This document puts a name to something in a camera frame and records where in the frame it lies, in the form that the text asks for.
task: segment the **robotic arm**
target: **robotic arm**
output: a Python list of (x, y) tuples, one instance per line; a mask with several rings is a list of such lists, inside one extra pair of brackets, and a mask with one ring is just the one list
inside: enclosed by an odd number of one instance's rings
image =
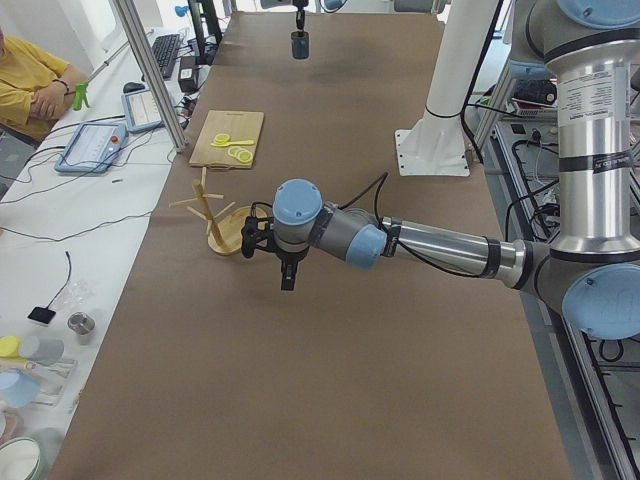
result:
[(629, 220), (629, 69), (640, 47), (640, 2), (615, 3), (516, 3), (512, 59), (544, 62), (558, 81), (562, 230), (551, 244), (341, 210), (295, 179), (276, 192), (273, 217), (247, 219), (243, 254), (276, 253), (285, 290), (293, 289), (309, 246), (366, 269), (379, 256), (409, 256), (448, 273), (501, 280), (594, 337), (640, 333), (640, 241)]

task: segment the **keyboard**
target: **keyboard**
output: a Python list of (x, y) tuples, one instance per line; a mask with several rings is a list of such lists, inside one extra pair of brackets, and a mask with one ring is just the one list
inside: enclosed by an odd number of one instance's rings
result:
[(161, 35), (154, 40), (151, 51), (158, 61), (162, 78), (171, 77), (178, 58), (180, 43), (178, 34)]

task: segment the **black box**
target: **black box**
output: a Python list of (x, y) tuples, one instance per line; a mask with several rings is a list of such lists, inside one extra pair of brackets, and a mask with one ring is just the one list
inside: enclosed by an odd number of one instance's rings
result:
[(198, 71), (196, 57), (188, 56), (180, 58), (180, 71), (178, 72), (178, 85), (183, 93), (198, 91)]

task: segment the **person's arm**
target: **person's arm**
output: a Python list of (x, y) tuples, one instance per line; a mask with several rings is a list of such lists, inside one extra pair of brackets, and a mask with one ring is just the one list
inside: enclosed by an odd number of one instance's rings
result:
[(76, 84), (86, 79), (82, 70), (68, 65), (59, 78), (33, 95), (29, 116), (40, 120), (57, 120), (73, 104)]

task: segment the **person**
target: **person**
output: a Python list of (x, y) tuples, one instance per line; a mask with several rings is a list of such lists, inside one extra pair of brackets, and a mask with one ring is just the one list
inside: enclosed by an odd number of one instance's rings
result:
[(87, 76), (69, 62), (0, 28), (0, 124), (41, 142), (73, 104)]

